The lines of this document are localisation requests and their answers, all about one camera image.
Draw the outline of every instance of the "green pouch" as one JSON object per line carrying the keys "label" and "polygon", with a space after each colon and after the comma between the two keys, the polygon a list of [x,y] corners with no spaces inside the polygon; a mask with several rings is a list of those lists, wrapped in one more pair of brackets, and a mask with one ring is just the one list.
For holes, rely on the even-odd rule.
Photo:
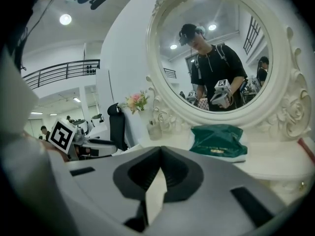
{"label": "green pouch", "polygon": [[240,143],[243,130],[227,124],[191,128],[195,141],[190,151],[230,162],[245,161],[247,147]]}

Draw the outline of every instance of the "camera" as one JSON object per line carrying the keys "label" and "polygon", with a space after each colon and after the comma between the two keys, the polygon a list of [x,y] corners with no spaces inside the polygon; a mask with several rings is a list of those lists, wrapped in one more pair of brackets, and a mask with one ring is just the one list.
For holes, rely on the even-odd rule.
{"label": "camera", "polygon": [[215,94],[211,98],[212,105],[222,105],[227,108],[230,105],[231,85],[228,80],[220,80],[215,85]]}

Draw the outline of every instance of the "flower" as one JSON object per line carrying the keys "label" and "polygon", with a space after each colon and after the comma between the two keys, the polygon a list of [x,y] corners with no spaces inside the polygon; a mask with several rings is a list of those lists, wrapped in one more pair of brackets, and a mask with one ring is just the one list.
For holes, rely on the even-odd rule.
{"label": "flower", "polygon": [[135,94],[132,96],[132,98],[134,99],[134,101],[138,101],[140,97],[141,97],[141,94],[139,94],[139,93],[135,93]]}
{"label": "flower", "polygon": [[134,114],[136,111],[144,111],[144,106],[148,103],[148,96],[146,96],[146,91],[140,91],[140,93],[135,93],[129,98],[126,97],[126,103],[120,104],[122,108],[129,108]]}
{"label": "flower", "polygon": [[130,97],[127,101],[127,104],[130,108],[135,108],[135,102],[134,102],[134,99],[132,97]]}

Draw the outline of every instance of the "black metal railing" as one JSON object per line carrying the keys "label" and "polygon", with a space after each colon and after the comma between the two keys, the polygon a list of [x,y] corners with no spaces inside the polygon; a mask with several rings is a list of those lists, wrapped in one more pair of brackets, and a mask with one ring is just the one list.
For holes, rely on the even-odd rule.
{"label": "black metal railing", "polygon": [[78,60],[49,66],[23,77],[31,89],[79,76],[93,75],[99,69],[99,59]]}
{"label": "black metal railing", "polygon": [[250,27],[247,32],[247,36],[245,39],[245,43],[243,46],[243,49],[246,52],[246,55],[250,52],[252,46],[254,45],[254,42],[259,34],[260,26],[255,18],[251,18]]}
{"label": "black metal railing", "polygon": [[165,72],[165,74],[166,74],[166,76],[167,76],[168,78],[174,78],[174,79],[176,79],[176,71],[171,70],[171,69],[164,68],[164,72]]}

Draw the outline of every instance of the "black cap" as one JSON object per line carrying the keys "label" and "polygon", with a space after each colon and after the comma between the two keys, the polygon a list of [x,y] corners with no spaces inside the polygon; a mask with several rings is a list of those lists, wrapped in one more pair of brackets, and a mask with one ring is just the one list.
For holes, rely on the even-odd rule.
{"label": "black cap", "polygon": [[195,30],[197,26],[193,24],[185,24],[183,25],[181,31],[179,32],[179,36],[181,37],[185,34],[188,38],[193,38],[195,36]]}
{"label": "black cap", "polygon": [[262,63],[266,63],[267,65],[269,65],[269,60],[267,57],[265,56],[262,56],[259,60],[259,62],[262,62]]}

